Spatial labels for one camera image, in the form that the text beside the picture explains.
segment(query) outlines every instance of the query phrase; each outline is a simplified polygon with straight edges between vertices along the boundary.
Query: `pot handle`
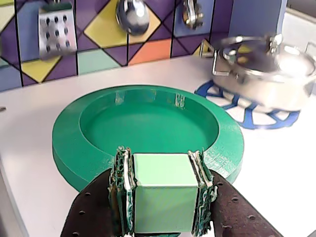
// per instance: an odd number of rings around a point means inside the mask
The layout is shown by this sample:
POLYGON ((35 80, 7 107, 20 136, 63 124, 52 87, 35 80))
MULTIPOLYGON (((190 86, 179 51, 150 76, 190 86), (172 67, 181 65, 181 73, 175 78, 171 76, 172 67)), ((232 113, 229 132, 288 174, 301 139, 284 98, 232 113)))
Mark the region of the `pot handle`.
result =
POLYGON ((314 48, 316 48, 316 43, 313 42, 308 42, 305 48, 305 53, 308 53, 308 49, 310 48, 310 46, 313 46, 314 48))
POLYGON ((214 76, 220 76, 220 77, 227 77, 229 76, 230 72, 219 72, 216 70, 216 64, 217 64, 217 58, 218 58, 218 50, 214 49, 214 47, 207 42, 206 40, 203 40, 201 43, 201 47, 199 50, 199 56, 201 57, 211 57, 213 58, 213 66, 212 66, 212 74, 214 76))

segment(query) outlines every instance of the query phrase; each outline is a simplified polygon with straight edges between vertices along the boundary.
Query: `utensil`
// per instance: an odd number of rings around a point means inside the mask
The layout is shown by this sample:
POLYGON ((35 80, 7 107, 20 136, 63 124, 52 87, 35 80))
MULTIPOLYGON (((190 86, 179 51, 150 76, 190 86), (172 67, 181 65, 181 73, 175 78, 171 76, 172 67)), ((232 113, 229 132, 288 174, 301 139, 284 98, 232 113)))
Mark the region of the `utensil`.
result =
POLYGON ((243 154, 241 130, 223 109, 189 92, 148 85, 107 88, 77 99, 58 116, 52 142, 58 170, 77 190, 112 167, 118 146, 136 153, 204 147, 207 167, 230 182, 243 154))
POLYGON ((46 60, 77 50, 75 19, 70 2, 54 0, 39 9, 39 56, 46 60))
POLYGON ((143 35, 149 27, 149 13, 143 0, 120 0, 117 3, 118 24, 132 36, 143 35))
POLYGON ((200 56, 214 58, 214 82, 228 92, 261 105, 264 111, 298 111, 310 97, 316 79, 315 60, 282 43, 282 35, 237 36, 213 45, 202 43, 200 56), (204 54, 203 47, 210 53, 204 54))
POLYGON ((201 5, 197 0, 184 0, 183 21, 192 30, 203 25, 204 14, 201 12, 201 5))

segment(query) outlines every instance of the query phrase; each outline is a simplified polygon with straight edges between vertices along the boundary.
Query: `orange tile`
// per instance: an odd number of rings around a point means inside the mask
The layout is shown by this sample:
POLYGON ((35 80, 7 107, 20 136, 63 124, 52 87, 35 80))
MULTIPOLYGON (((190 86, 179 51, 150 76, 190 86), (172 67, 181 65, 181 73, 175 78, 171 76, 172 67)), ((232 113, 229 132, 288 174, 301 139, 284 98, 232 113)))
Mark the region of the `orange tile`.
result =
POLYGON ((170 58, 171 39, 147 42, 129 61, 129 65, 170 58))

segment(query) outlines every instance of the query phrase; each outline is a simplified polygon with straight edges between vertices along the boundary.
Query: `pot lid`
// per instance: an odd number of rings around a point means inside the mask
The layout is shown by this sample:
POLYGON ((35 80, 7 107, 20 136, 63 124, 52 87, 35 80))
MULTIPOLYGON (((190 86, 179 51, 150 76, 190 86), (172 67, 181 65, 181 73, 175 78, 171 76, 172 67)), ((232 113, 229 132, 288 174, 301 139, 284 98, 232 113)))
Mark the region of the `pot lid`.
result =
POLYGON ((274 37, 233 37, 214 45, 232 66, 252 72, 309 76, 315 61, 297 48, 282 43, 282 35, 274 37))

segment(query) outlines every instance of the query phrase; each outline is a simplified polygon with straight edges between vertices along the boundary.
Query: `lid handle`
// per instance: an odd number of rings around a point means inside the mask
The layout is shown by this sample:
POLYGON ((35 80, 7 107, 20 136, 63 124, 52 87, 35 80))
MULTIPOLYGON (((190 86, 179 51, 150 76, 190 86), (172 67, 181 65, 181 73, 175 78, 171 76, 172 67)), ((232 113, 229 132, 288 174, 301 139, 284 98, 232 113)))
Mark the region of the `lid handle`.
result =
POLYGON ((282 41, 283 41, 282 34, 268 37, 268 54, 272 56, 275 54, 278 54, 282 41))

